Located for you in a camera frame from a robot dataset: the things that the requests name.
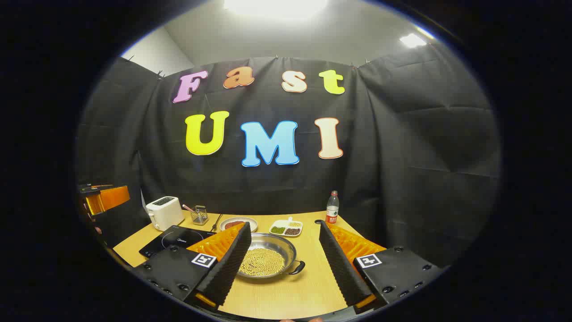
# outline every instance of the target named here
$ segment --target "white plate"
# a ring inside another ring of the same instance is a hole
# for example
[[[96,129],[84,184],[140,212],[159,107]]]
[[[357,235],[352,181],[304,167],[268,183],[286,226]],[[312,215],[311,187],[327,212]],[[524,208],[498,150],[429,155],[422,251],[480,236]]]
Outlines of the white plate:
[[[290,224],[291,224],[292,222],[299,223],[300,226],[299,226],[299,227],[292,227],[292,226],[290,226]],[[286,229],[288,229],[288,228],[294,228],[294,229],[295,229],[295,228],[299,228],[300,231],[299,231],[297,234],[295,234],[295,235],[286,235],[286,234],[285,234],[286,230],[284,230],[284,233],[277,234],[277,233],[273,233],[273,232],[272,232],[272,228],[273,228],[273,227],[278,227],[278,228],[284,227],[284,228],[286,228]],[[303,227],[304,227],[304,225],[302,224],[301,221],[293,221],[293,220],[292,220],[292,217],[289,217],[288,220],[282,219],[282,220],[277,220],[277,221],[275,221],[275,222],[272,224],[272,226],[270,226],[270,229],[268,230],[268,232],[271,233],[271,234],[273,234],[273,235],[279,235],[279,236],[285,236],[285,237],[296,237],[296,236],[298,236],[299,234],[302,233],[302,228],[303,228]]]
[[[220,231],[224,231],[224,226],[226,226],[227,223],[230,223],[233,221],[248,221],[251,224],[251,233],[254,233],[256,231],[256,229],[258,229],[258,223],[252,218],[232,217],[232,218],[225,219],[225,220],[223,220],[222,223],[220,223],[220,225],[219,225]]]

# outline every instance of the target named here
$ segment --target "pan handle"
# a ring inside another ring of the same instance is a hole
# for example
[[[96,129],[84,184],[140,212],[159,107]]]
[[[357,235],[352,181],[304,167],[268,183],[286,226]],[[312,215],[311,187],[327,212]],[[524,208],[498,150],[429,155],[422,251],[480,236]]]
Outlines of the pan handle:
[[[306,263],[303,261],[296,261],[296,262],[299,262],[300,265],[298,265],[298,267],[296,267],[296,269],[294,271],[288,273],[288,275],[296,275],[296,274],[300,273],[304,269],[304,267],[306,266]]]

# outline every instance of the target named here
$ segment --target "blue letter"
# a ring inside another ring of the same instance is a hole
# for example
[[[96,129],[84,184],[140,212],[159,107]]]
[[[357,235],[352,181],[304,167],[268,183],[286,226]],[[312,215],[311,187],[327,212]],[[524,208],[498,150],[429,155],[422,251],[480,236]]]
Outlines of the blue letter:
[[[247,137],[246,158],[242,164],[245,167],[257,167],[260,159],[256,157],[256,149],[264,159],[266,164],[272,162],[274,153],[278,149],[276,164],[296,164],[300,158],[296,156],[294,147],[294,130],[298,124],[294,121],[279,122],[274,130],[274,134],[269,138],[262,125],[258,122],[247,122],[240,126]]]

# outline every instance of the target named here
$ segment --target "black curtain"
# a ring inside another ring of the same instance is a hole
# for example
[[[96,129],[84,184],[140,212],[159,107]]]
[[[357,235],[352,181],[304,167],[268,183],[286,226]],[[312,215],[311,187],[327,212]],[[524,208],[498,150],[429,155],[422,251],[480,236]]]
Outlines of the black curtain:
[[[250,66],[255,81],[225,89],[226,73],[240,66]],[[141,77],[133,77],[135,69]],[[324,89],[318,74],[329,69],[343,76],[342,95]],[[173,104],[179,78],[202,70],[209,76],[192,98]],[[306,75],[304,93],[282,89],[286,70]],[[160,81],[121,58],[104,79],[109,83],[96,90],[84,122],[97,126],[80,131],[81,142],[101,142],[101,153],[84,148],[83,155],[93,159],[84,157],[78,170],[83,180],[129,185],[131,208],[107,215],[114,223],[108,233],[117,242],[148,223],[139,187],[147,202],[174,195],[189,206],[205,205],[210,213],[244,215],[322,211],[329,192],[337,190],[340,215],[362,235],[384,246],[411,247],[437,265],[450,264],[488,217],[499,168],[495,122],[477,81],[446,48],[424,46],[359,68],[250,58],[198,66]],[[133,82],[131,90],[110,95],[114,79]],[[209,116],[216,111],[230,113],[223,146],[212,155],[191,154],[185,118],[204,114],[201,141],[209,142]],[[340,121],[341,158],[318,157],[314,121],[321,117]],[[257,121],[271,135],[283,120],[298,124],[300,162],[243,167],[240,125]]]
[[[157,78],[118,58],[94,89],[78,126],[78,183],[127,185],[129,190],[129,201],[96,216],[96,226],[111,248],[150,223],[141,202],[138,147]]]

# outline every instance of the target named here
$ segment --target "utensil holder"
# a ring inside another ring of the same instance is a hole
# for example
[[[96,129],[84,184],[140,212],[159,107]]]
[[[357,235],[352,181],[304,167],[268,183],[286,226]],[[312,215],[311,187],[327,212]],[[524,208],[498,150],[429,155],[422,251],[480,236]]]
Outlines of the utensil holder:
[[[209,221],[209,214],[206,212],[204,206],[195,206],[191,209],[190,216],[193,219],[193,224],[202,226]]]

